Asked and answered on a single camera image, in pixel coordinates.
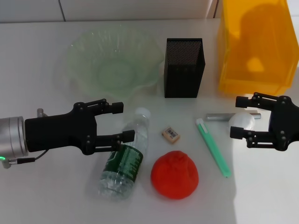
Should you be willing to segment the red soft ball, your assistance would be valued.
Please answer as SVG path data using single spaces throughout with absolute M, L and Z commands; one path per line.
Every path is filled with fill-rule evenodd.
M 199 174 L 195 163 L 187 154 L 171 151 L 155 161 L 150 179 L 160 195 L 180 200 L 195 191 L 199 183 Z

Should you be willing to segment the green pen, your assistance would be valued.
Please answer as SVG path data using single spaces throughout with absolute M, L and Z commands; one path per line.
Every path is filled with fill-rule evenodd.
M 204 120 L 201 118 L 196 119 L 195 123 L 221 174 L 225 178 L 229 178 L 231 176 L 231 170 L 229 169 L 224 157 L 222 156 L 214 138 L 205 125 Z

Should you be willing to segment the clear water bottle green label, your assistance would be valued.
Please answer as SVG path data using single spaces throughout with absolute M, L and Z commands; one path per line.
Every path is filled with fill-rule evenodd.
M 150 111 L 140 107 L 124 127 L 134 130 L 134 141 L 122 144 L 121 151 L 111 152 L 99 181 L 99 195 L 113 201 L 127 199 L 134 190 L 139 168 L 148 150 Z

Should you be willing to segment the black mesh pen holder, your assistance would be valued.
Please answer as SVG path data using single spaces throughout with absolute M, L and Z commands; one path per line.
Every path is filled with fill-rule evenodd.
M 164 61 L 164 97 L 196 98 L 205 65 L 201 38 L 168 38 Z

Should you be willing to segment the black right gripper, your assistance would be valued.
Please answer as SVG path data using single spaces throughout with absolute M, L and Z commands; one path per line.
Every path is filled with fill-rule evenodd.
M 273 109 L 271 111 L 269 132 L 230 128 L 230 138 L 245 139 L 248 148 L 273 148 L 286 151 L 288 146 L 299 141 L 299 107 L 288 96 L 272 96 L 255 92 L 252 98 L 237 96 L 235 106 Z

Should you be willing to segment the yellow plastic bin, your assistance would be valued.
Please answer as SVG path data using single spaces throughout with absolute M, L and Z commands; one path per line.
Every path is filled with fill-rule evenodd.
M 228 95 L 284 94 L 299 62 L 287 0 L 223 0 L 222 5 L 219 90 Z

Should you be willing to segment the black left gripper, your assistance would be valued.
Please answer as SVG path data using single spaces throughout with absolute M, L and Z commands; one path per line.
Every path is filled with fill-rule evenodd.
M 66 113 L 25 120 L 25 139 L 29 152 L 73 146 L 84 155 L 121 150 L 122 143 L 133 142 L 135 131 L 97 135 L 95 116 L 123 113 L 124 104 L 109 104 L 106 99 L 76 103 Z

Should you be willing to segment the silver glitter pen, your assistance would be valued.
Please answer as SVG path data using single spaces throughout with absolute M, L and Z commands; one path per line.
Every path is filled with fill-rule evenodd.
M 260 119 L 261 114 L 257 112 L 250 113 L 254 119 Z M 207 121 L 229 121 L 236 113 L 208 113 L 205 120 Z

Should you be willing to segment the clear green glass fruit bowl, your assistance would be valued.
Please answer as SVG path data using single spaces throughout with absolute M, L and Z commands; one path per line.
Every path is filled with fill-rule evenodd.
M 66 74 L 83 94 L 126 99 L 155 85 L 164 53 L 143 30 L 112 25 L 84 32 L 67 49 Z

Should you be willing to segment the white paper ball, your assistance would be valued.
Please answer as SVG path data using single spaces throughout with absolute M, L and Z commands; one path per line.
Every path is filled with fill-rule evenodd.
M 232 126 L 241 127 L 245 130 L 253 130 L 255 126 L 254 116 L 247 112 L 238 112 L 228 121 L 228 131 Z

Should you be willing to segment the beige eraser with barcode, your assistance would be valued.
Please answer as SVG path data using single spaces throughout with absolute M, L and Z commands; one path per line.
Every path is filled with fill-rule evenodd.
M 167 127 L 162 131 L 161 135 L 171 144 L 176 143 L 180 139 L 180 134 L 178 134 L 172 127 Z

